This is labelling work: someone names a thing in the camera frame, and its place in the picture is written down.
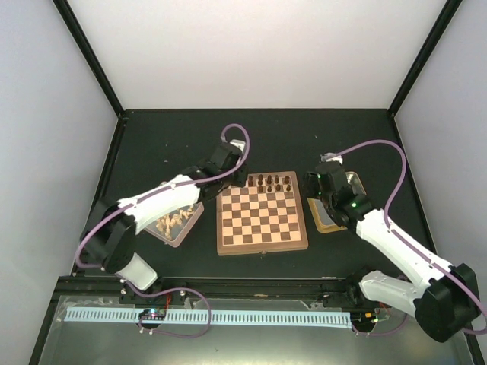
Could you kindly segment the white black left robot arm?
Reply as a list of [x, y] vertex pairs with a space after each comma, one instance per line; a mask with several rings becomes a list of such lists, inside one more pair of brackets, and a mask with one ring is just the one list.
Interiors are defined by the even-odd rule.
[[210, 158], [185, 169], [162, 186], [110, 204], [99, 201], [88, 218], [77, 254], [86, 250], [94, 264], [75, 259], [83, 268], [102, 268], [136, 287], [146, 303], [162, 298], [158, 273], [136, 252], [135, 236], [158, 218], [214, 199], [229, 186], [247, 181], [249, 144], [221, 142]]

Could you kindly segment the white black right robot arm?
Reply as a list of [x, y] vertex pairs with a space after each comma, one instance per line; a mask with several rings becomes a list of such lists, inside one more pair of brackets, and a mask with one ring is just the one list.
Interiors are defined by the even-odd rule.
[[413, 317], [426, 335], [440, 343], [481, 315], [474, 270], [443, 260], [389, 221], [366, 194], [354, 192], [340, 162], [318, 164], [305, 174], [304, 188], [338, 227], [378, 249], [406, 277], [400, 280], [379, 270], [355, 275], [355, 282], [345, 289], [350, 304], [382, 302]]

